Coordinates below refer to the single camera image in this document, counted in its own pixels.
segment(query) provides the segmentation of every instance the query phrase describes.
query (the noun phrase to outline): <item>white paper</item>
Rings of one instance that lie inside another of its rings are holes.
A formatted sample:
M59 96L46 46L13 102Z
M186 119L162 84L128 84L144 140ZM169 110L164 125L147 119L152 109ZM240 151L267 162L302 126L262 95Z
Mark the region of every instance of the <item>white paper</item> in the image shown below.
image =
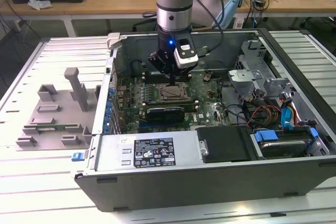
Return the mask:
M28 5L36 10L52 7L50 1L40 1L40 0L29 0Z

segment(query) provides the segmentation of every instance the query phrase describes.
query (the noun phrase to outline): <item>wooden desk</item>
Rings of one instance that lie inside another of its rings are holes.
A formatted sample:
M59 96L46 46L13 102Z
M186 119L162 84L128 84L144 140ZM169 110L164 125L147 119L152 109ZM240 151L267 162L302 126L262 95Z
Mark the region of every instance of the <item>wooden desk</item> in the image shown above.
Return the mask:
M0 0L0 12L6 20L18 17ZM34 10L27 4L13 4L25 20L62 20L70 37L76 36L73 20L142 18L141 14L156 10L155 0L84 0L82 3L53 3L53 7ZM235 24L241 24L249 11L249 0L237 10ZM264 17L328 17L336 16L336 2L330 0L270 0Z
M243 0L235 17L235 28L240 28L249 11L249 0ZM336 2L331 0L270 0L263 17L330 17L336 16Z

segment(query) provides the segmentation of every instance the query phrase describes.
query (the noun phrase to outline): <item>black plastic cover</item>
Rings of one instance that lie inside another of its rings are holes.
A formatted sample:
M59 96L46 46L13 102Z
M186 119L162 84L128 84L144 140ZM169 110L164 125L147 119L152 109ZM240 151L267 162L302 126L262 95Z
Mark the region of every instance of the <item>black plastic cover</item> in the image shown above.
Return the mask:
M248 127L217 126L197 129L198 140L206 142L209 154L205 163L239 162L256 160Z

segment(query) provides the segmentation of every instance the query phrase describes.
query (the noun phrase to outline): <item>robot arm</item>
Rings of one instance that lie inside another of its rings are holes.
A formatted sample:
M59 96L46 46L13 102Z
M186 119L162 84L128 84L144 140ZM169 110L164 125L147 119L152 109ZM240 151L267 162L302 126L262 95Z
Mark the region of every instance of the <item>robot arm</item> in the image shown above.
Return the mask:
M197 66L198 55L191 37L193 0L156 0L158 42L149 61L170 84Z
M215 17L220 17L221 2L222 0L208 0L204 3L211 7ZM149 61L159 72L166 74L171 85L195 68L198 58L207 53L204 48L197 50L191 37L192 17L206 20L205 11L199 9L199 5L195 4L193 11L193 3L194 0L156 0L159 46L150 55Z

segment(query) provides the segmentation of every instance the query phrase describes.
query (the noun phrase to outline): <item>metal bracket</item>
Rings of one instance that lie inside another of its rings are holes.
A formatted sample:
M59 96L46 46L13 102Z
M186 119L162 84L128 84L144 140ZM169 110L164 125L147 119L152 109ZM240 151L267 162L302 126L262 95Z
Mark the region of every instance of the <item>metal bracket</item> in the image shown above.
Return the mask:
M98 156L100 153L101 139L102 139L102 135L96 135L92 139L92 144L90 146L89 155L88 155L88 160L89 160L88 168L90 170L97 170L98 163L96 162L96 160L98 159Z
M254 80L263 79L259 70L231 70L229 79L238 94L251 95L255 89Z
M249 40L243 43L242 50L245 55L263 57L267 49L259 40Z
M264 88L269 97L277 97L288 84L290 82L287 78L267 79L264 82Z

